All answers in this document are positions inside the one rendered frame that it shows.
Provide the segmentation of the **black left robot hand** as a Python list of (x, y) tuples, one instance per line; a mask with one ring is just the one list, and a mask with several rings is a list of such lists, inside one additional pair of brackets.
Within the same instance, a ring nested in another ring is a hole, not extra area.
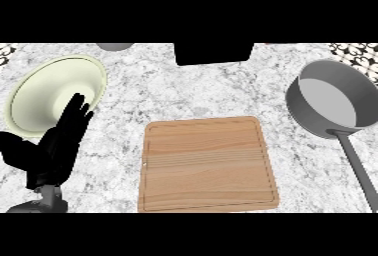
[(3, 161), (27, 172), (30, 190), (44, 185), (59, 186), (68, 180), (92, 117), (93, 112), (84, 102), (84, 96), (75, 93), (56, 126), (47, 130), (37, 144), (0, 131)]

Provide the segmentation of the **wooden cutting board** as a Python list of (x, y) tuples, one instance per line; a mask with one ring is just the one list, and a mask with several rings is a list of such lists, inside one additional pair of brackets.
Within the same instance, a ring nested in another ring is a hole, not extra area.
[(139, 211), (238, 212), (278, 205), (279, 193), (257, 118), (148, 124)]

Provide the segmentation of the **pale green bowl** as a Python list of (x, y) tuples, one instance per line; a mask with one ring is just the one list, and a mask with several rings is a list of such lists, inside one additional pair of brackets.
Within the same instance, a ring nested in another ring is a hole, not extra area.
[(19, 80), (4, 105), (4, 122), (16, 135), (41, 137), (56, 125), (75, 93), (93, 110), (106, 88), (103, 64), (89, 55), (66, 55), (41, 64)]

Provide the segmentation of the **grey round object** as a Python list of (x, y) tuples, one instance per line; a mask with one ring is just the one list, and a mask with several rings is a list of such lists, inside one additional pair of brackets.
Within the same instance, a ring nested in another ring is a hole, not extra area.
[(128, 49), (133, 44), (131, 43), (97, 43), (97, 46), (105, 51), (123, 51)]

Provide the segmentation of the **black box appliance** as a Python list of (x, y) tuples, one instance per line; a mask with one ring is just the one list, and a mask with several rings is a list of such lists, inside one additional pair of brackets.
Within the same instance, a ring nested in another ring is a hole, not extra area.
[(253, 43), (176, 43), (176, 63), (185, 66), (247, 61), (253, 47)]

